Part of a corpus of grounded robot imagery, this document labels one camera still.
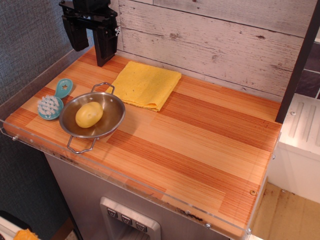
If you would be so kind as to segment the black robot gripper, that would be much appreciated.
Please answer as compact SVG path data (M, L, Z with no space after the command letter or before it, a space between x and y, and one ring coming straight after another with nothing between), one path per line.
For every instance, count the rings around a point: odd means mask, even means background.
M99 67L113 58L118 47L118 14L110 0L61 0L62 22L72 48L88 47L87 29L93 28L96 61Z

